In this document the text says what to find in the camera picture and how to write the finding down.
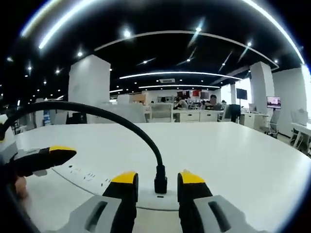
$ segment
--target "linear led light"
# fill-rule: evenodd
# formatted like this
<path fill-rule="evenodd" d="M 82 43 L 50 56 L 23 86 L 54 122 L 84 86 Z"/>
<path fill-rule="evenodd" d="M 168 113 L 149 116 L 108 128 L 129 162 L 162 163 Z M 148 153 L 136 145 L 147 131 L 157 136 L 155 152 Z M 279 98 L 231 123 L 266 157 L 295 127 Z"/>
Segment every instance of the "linear led light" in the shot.
<path fill-rule="evenodd" d="M 45 14 L 48 13 L 54 6 L 56 6 L 61 0 L 50 0 L 47 1 L 27 22 L 20 35 L 27 37 L 33 28 L 44 18 Z"/>
<path fill-rule="evenodd" d="M 277 29 L 285 36 L 285 38 L 288 40 L 288 42 L 291 44 L 291 46 L 295 50 L 295 52 L 297 53 L 301 63 L 304 64 L 305 60 L 303 59 L 303 57 L 302 57 L 301 53 L 299 52 L 297 46 L 295 45 L 294 41 L 287 34 L 287 32 L 284 30 L 284 28 L 282 28 L 281 25 L 268 12 L 266 12 L 264 9 L 262 9 L 260 6 L 258 6 L 253 1 L 251 1 L 251 0 L 242 0 L 242 1 L 244 1 L 245 3 L 247 3 L 248 5 L 253 7 L 258 12 L 260 12 L 263 16 L 265 16 L 271 23 L 273 23 L 277 27 Z"/>
<path fill-rule="evenodd" d="M 58 97 L 58 98 L 56 98 L 57 100 L 60 100 L 60 99 L 62 99 L 64 96 L 60 96 L 60 97 Z"/>
<path fill-rule="evenodd" d="M 155 85 L 155 86 L 140 86 L 139 88 L 153 88 L 153 87 L 204 87 L 204 88 L 220 88 L 218 86 L 205 86 L 205 85 L 182 85 L 182 84 L 176 84 L 176 85 Z"/>
<path fill-rule="evenodd" d="M 236 77 L 232 77 L 232 76 L 228 76 L 228 75 L 205 73 L 205 72 L 191 72 L 191 71 L 151 72 L 151 73 L 134 74 L 134 75 L 123 76 L 123 77 L 119 77 L 119 79 L 128 79 L 128 78 L 133 78 L 133 77 L 147 76 L 147 75 L 158 75 L 158 74 L 202 74 L 202 75 L 219 76 L 219 77 L 226 77 L 226 78 L 231 78 L 231 79 L 242 80 L 240 78 L 236 78 Z"/>
<path fill-rule="evenodd" d="M 119 92 L 119 91 L 123 91 L 123 89 L 114 90 L 114 91 L 109 91 L 109 93 L 115 93 L 115 92 Z"/>
<path fill-rule="evenodd" d="M 83 10 L 85 7 L 91 5 L 93 2 L 97 0 L 82 0 L 74 7 L 72 7 L 68 12 L 61 17 L 61 19 L 50 29 L 50 31 L 45 35 L 43 40 L 39 45 L 39 49 L 42 49 L 46 43 L 51 39 L 51 37 L 68 21 L 70 20 L 76 13 Z"/>

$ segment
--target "window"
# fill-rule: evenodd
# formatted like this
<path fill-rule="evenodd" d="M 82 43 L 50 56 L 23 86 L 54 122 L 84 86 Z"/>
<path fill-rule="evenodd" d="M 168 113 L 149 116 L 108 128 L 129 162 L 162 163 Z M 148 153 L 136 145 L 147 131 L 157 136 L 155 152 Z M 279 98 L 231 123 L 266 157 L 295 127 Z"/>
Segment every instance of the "window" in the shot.
<path fill-rule="evenodd" d="M 222 100 L 226 101 L 227 104 L 231 104 L 231 87 L 230 85 L 223 86 L 220 89 Z"/>

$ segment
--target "tv screen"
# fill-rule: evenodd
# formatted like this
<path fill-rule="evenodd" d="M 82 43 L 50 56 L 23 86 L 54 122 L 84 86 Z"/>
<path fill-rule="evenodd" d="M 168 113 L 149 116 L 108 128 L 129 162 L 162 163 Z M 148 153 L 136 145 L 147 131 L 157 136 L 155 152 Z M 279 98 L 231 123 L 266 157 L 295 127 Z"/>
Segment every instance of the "tv screen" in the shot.
<path fill-rule="evenodd" d="M 281 98 L 279 96 L 267 96 L 267 108 L 281 109 Z"/>
<path fill-rule="evenodd" d="M 247 91 L 237 88 L 237 99 L 247 100 Z"/>

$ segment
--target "computer monitor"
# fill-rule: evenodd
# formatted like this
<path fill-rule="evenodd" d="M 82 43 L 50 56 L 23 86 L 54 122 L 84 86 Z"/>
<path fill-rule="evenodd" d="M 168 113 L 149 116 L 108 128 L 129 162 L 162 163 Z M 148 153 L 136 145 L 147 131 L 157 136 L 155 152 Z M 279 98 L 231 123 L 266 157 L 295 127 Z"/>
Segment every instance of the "computer monitor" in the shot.
<path fill-rule="evenodd" d="M 250 112 L 255 112 L 256 111 L 256 105 L 254 103 L 249 103 L 249 111 Z"/>
<path fill-rule="evenodd" d="M 237 99 L 247 100 L 247 91 L 237 88 Z"/>
<path fill-rule="evenodd" d="M 281 109 L 280 96 L 267 96 L 267 108 Z"/>

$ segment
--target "black cable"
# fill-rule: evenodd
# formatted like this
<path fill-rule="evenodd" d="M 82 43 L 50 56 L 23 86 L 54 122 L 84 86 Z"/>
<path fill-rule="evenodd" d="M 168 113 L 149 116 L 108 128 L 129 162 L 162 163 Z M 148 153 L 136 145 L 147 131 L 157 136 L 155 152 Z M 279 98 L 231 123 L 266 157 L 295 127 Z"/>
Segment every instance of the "black cable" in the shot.
<path fill-rule="evenodd" d="M 144 140 L 148 146 L 152 149 L 152 151 L 155 154 L 156 161 L 158 166 L 162 166 L 162 157 L 160 154 L 159 149 L 153 142 L 153 140 L 138 126 L 130 122 L 129 120 L 114 114 L 112 112 L 106 111 L 101 108 L 81 104 L 81 103 L 73 103 L 73 102 L 64 102 L 64 101 L 46 101 L 46 102 L 39 102 L 39 103 L 33 103 L 26 105 L 25 107 L 21 107 L 18 109 L 12 116 L 10 116 L 3 124 L 2 127 L 0 127 L 0 135 L 4 135 L 7 129 L 18 119 L 20 119 L 22 116 L 42 111 L 42 110 L 52 110 L 52 109 L 59 109 L 59 110 L 67 110 L 67 111 L 74 111 L 74 112 L 82 112 L 86 114 L 91 114 L 97 117 L 106 118 L 108 120 L 112 120 L 127 129 L 133 131 L 136 133 L 142 140 Z"/>

